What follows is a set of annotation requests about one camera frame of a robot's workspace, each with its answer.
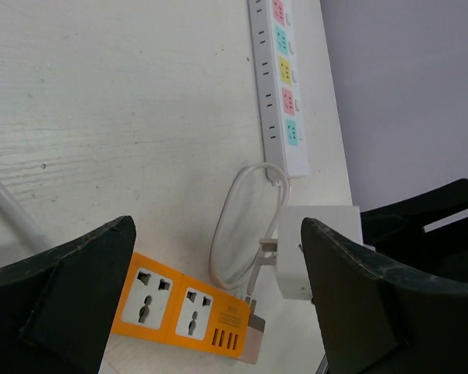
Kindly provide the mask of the pink brown charger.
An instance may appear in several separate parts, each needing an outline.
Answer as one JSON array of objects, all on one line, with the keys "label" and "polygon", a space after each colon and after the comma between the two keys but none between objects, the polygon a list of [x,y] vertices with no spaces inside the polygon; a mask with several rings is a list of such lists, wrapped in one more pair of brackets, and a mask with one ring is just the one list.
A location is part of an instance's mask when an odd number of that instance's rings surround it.
[{"label": "pink brown charger", "polygon": [[250,365],[255,365],[259,358],[266,321],[255,314],[257,304],[255,299],[246,296],[245,301],[249,305],[250,315],[246,330],[245,345],[238,360]]}]

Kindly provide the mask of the white cube socket adapter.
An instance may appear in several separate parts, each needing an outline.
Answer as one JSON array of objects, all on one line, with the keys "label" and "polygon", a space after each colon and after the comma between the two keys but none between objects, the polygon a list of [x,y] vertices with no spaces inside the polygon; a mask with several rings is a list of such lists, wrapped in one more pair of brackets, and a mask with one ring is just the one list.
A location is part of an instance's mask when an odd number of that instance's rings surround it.
[{"label": "white cube socket adapter", "polygon": [[277,237],[260,241],[257,266],[273,266],[276,282],[285,299],[311,299],[311,286],[304,261],[301,225],[315,218],[358,244],[363,243],[361,214],[357,206],[285,206],[280,211]]}]

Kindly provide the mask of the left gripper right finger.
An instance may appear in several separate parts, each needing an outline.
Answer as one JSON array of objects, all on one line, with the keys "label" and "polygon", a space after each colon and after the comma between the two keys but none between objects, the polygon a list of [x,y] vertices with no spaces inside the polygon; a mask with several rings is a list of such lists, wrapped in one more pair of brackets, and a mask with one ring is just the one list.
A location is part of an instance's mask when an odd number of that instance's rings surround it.
[{"label": "left gripper right finger", "polygon": [[331,373],[468,373],[468,283],[414,269],[315,218],[301,244]]}]

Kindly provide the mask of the orange power strip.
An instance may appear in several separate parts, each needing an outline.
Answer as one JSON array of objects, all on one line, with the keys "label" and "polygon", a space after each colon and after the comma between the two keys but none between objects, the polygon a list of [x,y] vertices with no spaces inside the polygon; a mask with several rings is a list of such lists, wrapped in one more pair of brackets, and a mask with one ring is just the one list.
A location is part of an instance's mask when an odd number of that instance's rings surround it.
[{"label": "orange power strip", "polygon": [[241,299],[135,252],[111,332],[240,358],[249,316]]}]

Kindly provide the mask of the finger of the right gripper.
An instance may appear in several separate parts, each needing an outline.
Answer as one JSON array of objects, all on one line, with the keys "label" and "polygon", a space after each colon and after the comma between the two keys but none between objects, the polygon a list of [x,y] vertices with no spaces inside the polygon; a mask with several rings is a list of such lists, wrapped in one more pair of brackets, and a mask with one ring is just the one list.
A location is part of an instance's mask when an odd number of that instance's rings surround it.
[{"label": "finger of the right gripper", "polygon": [[419,270],[468,251],[468,217],[432,231],[425,227],[468,209],[468,179],[461,178],[398,203],[361,213],[364,244]]}]

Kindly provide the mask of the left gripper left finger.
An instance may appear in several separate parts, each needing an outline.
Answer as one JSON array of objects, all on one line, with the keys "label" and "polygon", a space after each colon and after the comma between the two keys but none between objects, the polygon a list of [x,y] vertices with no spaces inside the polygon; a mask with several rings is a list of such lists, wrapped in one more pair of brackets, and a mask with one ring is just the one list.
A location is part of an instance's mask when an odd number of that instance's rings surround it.
[{"label": "left gripper left finger", "polygon": [[0,268],[0,373],[97,373],[134,245],[121,216]]}]

